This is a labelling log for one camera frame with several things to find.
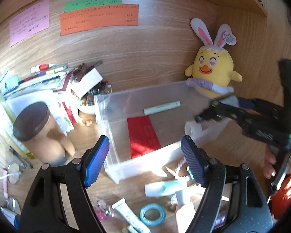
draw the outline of brown cylindrical container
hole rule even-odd
[[[35,158],[51,166],[60,166],[69,156],[74,156],[73,144],[62,133],[44,102],[29,105],[18,115],[13,134]]]

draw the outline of blue tape roll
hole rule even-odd
[[[151,221],[145,217],[145,213],[150,209],[156,209],[159,212],[159,218],[157,220]],[[163,223],[165,218],[166,218],[165,210],[163,209],[163,207],[161,205],[156,204],[156,203],[148,204],[148,205],[144,206],[140,211],[140,220],[147,226],[157,226],[157,225]]]

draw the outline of plush toy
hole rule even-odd
[[[186,76],[193,76],[193,79],[188,81],[200,87],[210,97],[233,92],[233,88],[227,85],[230,80],[242,81],[242,77],[233,70],[232,57],[223,49],[226,41],[230,45],[236,43],[234,35],[226,34],[226,32],[232,33],[232,30],[227,24],[222,24],[213,43],[202,20],[192,19],[191,27],[205,45],[199,49],[194,64],[185,70]]]

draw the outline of transparent plastic box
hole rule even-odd
[[[187,121],[207,108],[210,98],[189,87],[186,81],[95,96],[95,115],[100,135],[110,140],[105,171],[115,182],[148,171],[161,170],[167,163],[183,157],[180,140]],[[154,152],[131,159],[127,118],[144,116],[145,108],[180,101],[181,106],[150,115],[162,146]],[[193,140],[197,146],[216,139],[228,120],[207,122]]]

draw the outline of bunny ear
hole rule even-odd
[[[191,27],[196,33],[196,35],[200,38],[201,41],[205,44],[205,46],[212,46],[213,42],[207,30],[205,23],[199,18],[193,18],[191,20]]]
[[[232,33],[232,30],[230,29],[229,25],[222,24],[220,26],[220,28],[218,29],[218,33],[217,33],[216,39],[214,40],[214,43],[213,43],[214,46],[218,46],[218,47],[221,47],[221,48],[223,48],[223,46],[225,46],[226,43],[225,43],[225,41],[223,39],[223,34],[225,32]]]

